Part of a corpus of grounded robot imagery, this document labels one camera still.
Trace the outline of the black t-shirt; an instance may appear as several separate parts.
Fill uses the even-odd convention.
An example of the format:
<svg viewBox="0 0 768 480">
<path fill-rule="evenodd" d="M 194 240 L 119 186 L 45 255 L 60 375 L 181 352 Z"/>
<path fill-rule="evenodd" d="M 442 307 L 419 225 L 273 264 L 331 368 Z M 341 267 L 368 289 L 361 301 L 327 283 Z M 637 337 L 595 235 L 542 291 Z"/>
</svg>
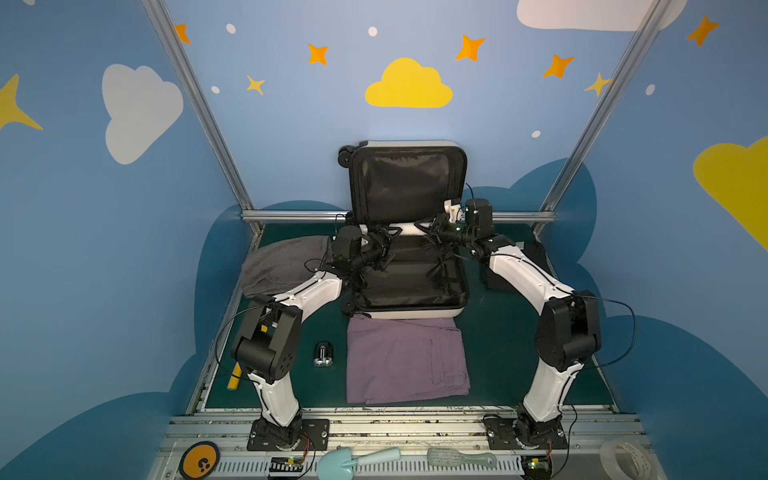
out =
<svg viewBox="0 0 768 480">
<path fill-rule="evenodd" d="M 483 243 L 481 277 L 490 290 L 515 292 L 526 298 L 539 298 L 554 281 L 530 260 L 515 243 L 505 238 Z"/>
</svg>

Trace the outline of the purple trousers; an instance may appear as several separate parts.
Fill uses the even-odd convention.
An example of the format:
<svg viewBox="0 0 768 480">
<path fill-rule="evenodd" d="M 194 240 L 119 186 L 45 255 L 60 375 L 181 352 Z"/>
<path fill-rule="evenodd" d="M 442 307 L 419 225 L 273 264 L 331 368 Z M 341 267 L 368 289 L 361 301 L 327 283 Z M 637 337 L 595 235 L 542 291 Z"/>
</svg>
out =
<svg viewBox="0 0 768 480">
<path fill-rule="evenodd" d="M 348 322 L 346 400 L 381 405 L 465 396 L 471 388 L 462 332 L 448 318 Z"/>
</svg>

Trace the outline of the small black silver device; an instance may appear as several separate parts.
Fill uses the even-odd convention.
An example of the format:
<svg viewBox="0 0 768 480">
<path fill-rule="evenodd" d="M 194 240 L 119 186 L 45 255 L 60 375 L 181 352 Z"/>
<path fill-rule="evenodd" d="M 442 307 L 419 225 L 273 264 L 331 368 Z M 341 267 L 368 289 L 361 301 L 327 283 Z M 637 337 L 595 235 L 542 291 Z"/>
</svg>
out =
<svg viewBox="0 0 768 480">
<path fill-rule="evenodd" d="M 315 346 L 313 364 L 320 367 L 329 367 L 334 362 L 334 347 L 328 341 L 320 341 Z"/>
</svg>

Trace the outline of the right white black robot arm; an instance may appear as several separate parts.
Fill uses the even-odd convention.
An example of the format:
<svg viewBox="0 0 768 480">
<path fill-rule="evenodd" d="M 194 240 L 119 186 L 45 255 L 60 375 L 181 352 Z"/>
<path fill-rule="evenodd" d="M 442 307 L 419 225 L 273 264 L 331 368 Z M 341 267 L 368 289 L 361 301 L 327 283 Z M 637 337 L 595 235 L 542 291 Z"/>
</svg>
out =
<svg viewBox="0 0 768 480">
<path fill-rule="evenodd" d="M 443 213 L 414 226 L 437 245 L 466 247 L 539 314 L 534 334 L 537 368 L 513 426 L 517 443 L 533 449 L 557 436 L 570 388 L 601 349 L 598 299 L 538 266 L 515 242 L 496 232 L 492 215 L 485 199 L 472 199 L 464 207 L 448 201 Z"/>
</svg>

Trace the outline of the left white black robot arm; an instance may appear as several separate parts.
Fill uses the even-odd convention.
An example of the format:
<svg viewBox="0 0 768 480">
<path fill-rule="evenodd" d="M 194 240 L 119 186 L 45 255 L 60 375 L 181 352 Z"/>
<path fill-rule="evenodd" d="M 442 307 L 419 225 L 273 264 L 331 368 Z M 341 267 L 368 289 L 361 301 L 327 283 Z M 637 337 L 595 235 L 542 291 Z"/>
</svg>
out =
<svg viewBox="0 0 768 480">
<path fill-rule="evenodd" d="M 290 378 L 302 324 L 361 282 L 365 269 L 388 266 L 394 258 L 392 244 L 401 234 L 397 226 L 369 226 L 366 231 L 344 226 L 308 280 L 283 293 L 259 295 L 255 305 L 243 311 L 231 355 L 261 403 L 260 416 L 253 424 L 258 442 L 286 451 L 309 443 Z"/>
</svg>

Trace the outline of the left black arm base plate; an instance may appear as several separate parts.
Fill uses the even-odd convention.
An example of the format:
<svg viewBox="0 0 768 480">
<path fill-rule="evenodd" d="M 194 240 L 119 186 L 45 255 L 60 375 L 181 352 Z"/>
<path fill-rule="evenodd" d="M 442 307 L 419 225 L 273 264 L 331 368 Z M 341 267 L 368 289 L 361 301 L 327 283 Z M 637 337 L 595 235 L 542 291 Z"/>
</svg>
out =
<svg viewBox="0 0 768 480">
<path fill-rule="evenodd" d="M 288 427 L 254 421 L 248 435 L 248 451 L 326 451 L 330 423 L 327 419 L 297 418 Z"/>
</svg>

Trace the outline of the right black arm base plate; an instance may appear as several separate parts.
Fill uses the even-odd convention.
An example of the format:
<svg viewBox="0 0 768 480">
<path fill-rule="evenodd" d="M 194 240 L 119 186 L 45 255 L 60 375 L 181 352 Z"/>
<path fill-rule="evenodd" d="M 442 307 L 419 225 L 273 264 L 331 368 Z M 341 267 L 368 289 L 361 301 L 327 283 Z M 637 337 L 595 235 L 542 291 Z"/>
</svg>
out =
<svg viewBox="0 0 768 480">
<path fill-rule="evenodd" d="M 566 450 L 569 446 L 566 430 L 560 420 L 547 424 L 543 431 L 529 431 L 518 426 L 517 418 L 505 418 L 495 414 L 481 420 L 491 450 Z"/>
</svg>

